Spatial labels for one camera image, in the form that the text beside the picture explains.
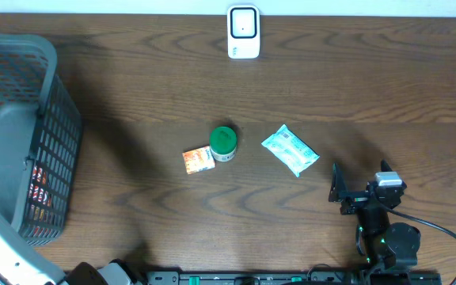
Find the light blue tissue packet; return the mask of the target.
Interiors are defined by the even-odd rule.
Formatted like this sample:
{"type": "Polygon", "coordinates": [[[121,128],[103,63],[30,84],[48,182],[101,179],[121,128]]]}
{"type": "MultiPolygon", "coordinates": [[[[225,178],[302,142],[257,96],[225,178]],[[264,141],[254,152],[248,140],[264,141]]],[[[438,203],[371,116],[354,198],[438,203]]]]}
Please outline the light blue tissue packet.
{"type": "Polygon", "coordinates": [[[290,131],[286,124],[265,139],[261,145],[273,153],[296,177],[320,158],[312,148],[290,131]]]}

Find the green lidded jar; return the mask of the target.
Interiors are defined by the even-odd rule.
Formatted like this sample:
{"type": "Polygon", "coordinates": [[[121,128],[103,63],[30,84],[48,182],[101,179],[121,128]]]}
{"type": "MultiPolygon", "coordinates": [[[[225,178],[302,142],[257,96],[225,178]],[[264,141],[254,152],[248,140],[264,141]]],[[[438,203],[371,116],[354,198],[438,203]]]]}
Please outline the green lidded jar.
{"type": "Polygon", "coordinates": [[[234,158],[237,149],[237,135],[230,127],[215,128],[209,139],[213,158],[218,162],[228,162],[234,158]]]}

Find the orange snack box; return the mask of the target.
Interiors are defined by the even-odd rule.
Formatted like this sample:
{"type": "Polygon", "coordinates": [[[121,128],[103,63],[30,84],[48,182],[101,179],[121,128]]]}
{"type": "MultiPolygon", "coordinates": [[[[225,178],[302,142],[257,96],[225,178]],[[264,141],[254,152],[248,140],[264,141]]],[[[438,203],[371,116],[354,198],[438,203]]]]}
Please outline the orange snack box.
{"type": "Polygon", "coordinates": [[[203,172],[215,167],[215,160],[209,146],[203,146],[182,154],[187,174],[203,172]]]}

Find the red Top chocolate bar wrapper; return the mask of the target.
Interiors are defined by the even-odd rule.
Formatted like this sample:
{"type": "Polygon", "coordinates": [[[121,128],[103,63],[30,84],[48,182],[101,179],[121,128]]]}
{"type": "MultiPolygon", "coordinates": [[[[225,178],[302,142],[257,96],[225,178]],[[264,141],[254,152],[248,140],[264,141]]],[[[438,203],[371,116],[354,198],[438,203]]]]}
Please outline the red Top chocolate bar wrapper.
{"type": "Polygon", "coordinates": [[[32,222],[45,223],[45,226],[34,226],[33,237],[47,237],[52,232],[50,226],[54,223],[54,214],[52,212],[52,194],[47,189],[47,174],[42,167],[35,165],[32,169],[31,183],[28,189],[30,205],[27,217],[32,222]]]}

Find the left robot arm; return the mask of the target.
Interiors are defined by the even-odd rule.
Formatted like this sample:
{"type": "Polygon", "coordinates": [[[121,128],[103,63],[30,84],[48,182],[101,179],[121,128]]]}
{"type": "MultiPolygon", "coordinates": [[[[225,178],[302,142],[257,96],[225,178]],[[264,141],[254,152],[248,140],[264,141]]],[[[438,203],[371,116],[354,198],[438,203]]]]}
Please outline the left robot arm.
{"type": "Polygon", "coordinates": [[[0,284],[146,284],[148,278],[115,259],[95,269],[81,262],[66,273],[28,245],[0,214],[0,284]]]}

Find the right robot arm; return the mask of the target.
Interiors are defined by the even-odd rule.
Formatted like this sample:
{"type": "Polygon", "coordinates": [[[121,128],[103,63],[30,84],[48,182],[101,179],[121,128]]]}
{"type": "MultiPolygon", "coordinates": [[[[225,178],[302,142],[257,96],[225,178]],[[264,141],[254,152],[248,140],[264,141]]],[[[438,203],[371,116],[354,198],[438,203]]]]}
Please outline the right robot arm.
{"type": "Polygon", "coordinates": [[[391,223],[388,213],[401,203],[406,183],[386,161],[362,191],[348,189],[338,164],[332,166],[329,201],[340,204],[342,215],[355,215],[355,243],[367,264],[348,273],[349,284],[410,284],[417,265],[421,233],[404,222],[391,223]]]}

